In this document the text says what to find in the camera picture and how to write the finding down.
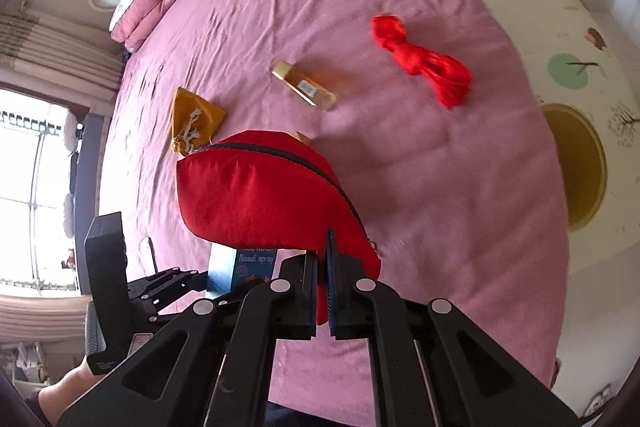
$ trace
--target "nasal spray box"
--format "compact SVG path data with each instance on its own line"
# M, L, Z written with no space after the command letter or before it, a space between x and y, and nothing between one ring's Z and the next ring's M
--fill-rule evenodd
M256 277L270 281L277 253L277 250L236 250L212 243L207 298L216 299Z

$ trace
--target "curtain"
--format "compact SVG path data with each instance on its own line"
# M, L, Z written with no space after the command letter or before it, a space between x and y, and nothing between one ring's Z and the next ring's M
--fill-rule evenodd
M0 65L107 101L118 92L122 73L119 58L46 20L2 12Z
M0 344L84 337L90 296L39 298L0 295Z

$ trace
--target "person's hand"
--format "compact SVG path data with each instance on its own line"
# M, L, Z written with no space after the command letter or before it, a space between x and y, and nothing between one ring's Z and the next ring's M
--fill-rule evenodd
M38 403L42 413L55 426L66 408L104 377L105 375L96 377L84 357L82 363L69 371L62 380L40 391Z

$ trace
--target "pink blanket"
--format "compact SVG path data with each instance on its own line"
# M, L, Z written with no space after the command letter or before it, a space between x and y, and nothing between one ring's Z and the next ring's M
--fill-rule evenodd
M463 105L443 109L425 79L376 46L370 20L383 13L472 71ZM335 92L335 108L310 107L273 80L277 60ZM177 0L127 65L104 162L100 209L123 212L130 277L142 273L146 235L160 269L207 268L210 247L188 232L175 197L178 86L227 111L216 138L311 137L379 246L381 280L407 299L451 299L550 383L568 269L562 177L518 54L481 0ZM364 342L322 329L311 343L279 343L270 398L374 425Z
M136 52L176 0L135 0L111 32L116 42L124 42L129 52Z

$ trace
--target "gold bottle cap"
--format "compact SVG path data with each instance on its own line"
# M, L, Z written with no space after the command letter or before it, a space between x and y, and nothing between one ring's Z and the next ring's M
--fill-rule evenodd
M280 80L284 80L292 69L293 66L291 64L281 60L275 63L273 70L271 70L271 74Z

